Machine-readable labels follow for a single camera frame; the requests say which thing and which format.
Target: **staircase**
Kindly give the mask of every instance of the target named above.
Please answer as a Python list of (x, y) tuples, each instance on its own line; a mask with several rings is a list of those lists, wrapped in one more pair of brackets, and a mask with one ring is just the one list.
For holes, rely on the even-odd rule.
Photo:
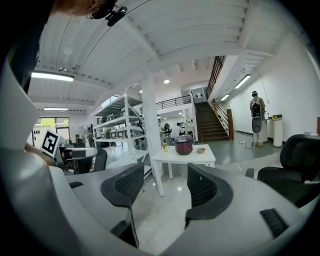
[(199, 142), (229, 140), (229, 136), (208, 102), (196, 103), (195, 108)]

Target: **white pillar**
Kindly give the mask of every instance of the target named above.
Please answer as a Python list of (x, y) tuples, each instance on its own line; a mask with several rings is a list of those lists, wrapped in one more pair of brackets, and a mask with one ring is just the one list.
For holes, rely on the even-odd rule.
[[(141, 74), (142, 101), (144, 113), (144, 125), (146, 139), (148, 143), (149, 156), (151, 158), (161, 150), (160, 129), (158, 125), (158, 115), (155, 97), (154, 77), (148, 69)], [(152, 173), (154, 174), (154, 163), (152, 165)]]
[(187, 126), (187, 117), (186, 117), (186, 109), (182, 109), (184, 126)]

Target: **handrail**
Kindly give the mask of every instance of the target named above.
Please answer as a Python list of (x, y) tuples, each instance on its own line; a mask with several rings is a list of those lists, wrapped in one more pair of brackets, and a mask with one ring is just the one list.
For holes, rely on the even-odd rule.
[[(172, 98), (164, 101), (160, 101), (156, 104), (156, 109), (157, 110), (162, 110), (166, 108), (171, 108), (179, 105), (184, 105), (184, 104), (190, 104), (191, 102), (191, 97), (190, 95), (178, 97), (178, 98)], [(140, 113), (144, 113), (144, 107), (140, 107)]]
[(234, 121), (233, 121), (231, 109), (228, 108), (225, 112), (223, 108), (216, 103), (216, 99), (213, 99), (211, 103), (213, 105), (215, 115), (218, 117), (218, 114), (219, 114), (219, 116), (221, 117), (221, 119), (219, 118), (220, 121), (224, 121), (226, 126), (228, 127), (229, 138), (231, 141), (233, 141), (235, 139), (235, 133), (234, 133)]
[(215, 84), (217, 82), (217, 79), (218, 79), (218, 76), (220, 74), (220, 71), (222, 70), (222, 67), (223, 67), (223, 65), (225, 63), (226, 57), (227, 56), (216, 56), (216, 57), (214, 57), (214, 63), (213, 63), (213, 68), (212, 68), (209, 84), (208, 84), (208, 87), (205, 90), (207, 98), (209, 98), (212, 90), (215, 87)]

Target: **bowl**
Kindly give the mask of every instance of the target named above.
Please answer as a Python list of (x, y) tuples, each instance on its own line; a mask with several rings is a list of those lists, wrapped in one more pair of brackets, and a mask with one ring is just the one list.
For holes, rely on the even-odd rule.
[(206, 149), (201, 147), (201, 148), (198, 148), (196, 151), (198, 152), (198, 154), (203, 154), (206, 151)]

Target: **tree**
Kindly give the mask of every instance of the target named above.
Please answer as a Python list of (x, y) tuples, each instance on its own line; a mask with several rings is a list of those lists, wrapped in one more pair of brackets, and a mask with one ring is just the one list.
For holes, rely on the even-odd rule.
[(42, 127), (56, 127), (56, 119), (55, 118), (41, 118), (41, 126)]

